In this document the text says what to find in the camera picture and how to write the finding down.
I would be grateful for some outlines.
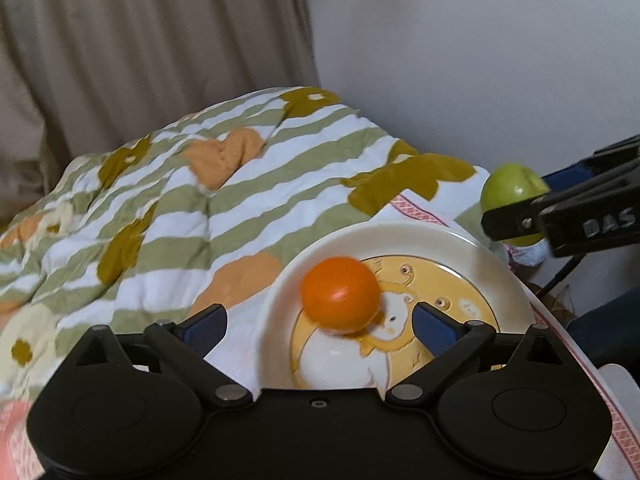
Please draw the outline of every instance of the orange fruit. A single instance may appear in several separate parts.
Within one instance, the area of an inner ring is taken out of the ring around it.
[[[323,260],[300,285],[302,309],[309,319],[340,334],[366,327],[380,309],[380,295],[369,267],[346,256]]]

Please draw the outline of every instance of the beige curtain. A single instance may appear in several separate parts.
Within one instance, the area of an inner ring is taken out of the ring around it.
[[[303,0],[0,0],[0,16],[0,175],[27,161],[29,182],[46,181],[47,146],[63,167],[215,102],[317,84]]]

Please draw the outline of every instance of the striped blanket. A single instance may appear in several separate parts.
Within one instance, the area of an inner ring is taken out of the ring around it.
[[[450,218],[482,237],[478,171],[419,155],[318,88],[254,92],[76,158],[0,238],[0,400],[32,402],[94,324],[140,332],[222,303],[242,326],[301,250],[403,189],[437,201],[460,185]]]

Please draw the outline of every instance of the orange pattern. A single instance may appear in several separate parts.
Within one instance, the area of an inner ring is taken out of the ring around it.
[[[282,271],[280,261],[269,253],[243,256],[221,267],[209,286],[196,298],[189,316],[209,305],[220,303],[231,308],[267,288]]]
[[[264,139],[253,128],[231,130],[224,140],[192,140],[182,156],[207,189],[216,191],[239,168],[260,155]]]
[[[3,301],[0,303],[0,330],[2,330],[9,320],[15,315],[20,306],[18,301]]]
[[[0,249],[4,249],[5,247],[10,247],[16,241],[21,243],[25,243],[34,232],[37,231],[38,225],[40,224],[40,220],[44,213],[36,213],[31,216],[27,216],[23,218],[20,223],[14,226],[2,240],[0,240]]]

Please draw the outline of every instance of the white plate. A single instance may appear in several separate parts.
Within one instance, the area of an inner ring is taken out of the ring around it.
[[[302,277],[330,256],[363,260],[383,290],[384,320],[355,338],[327,335],[301,314]],[[356,224],[306,248],[271,286],[257,324],[259,383],[383,393],[433,358],[411,329],[417,301],[500,332],[523,333],[535,322],[520,282],[477,241],[426,222]]]

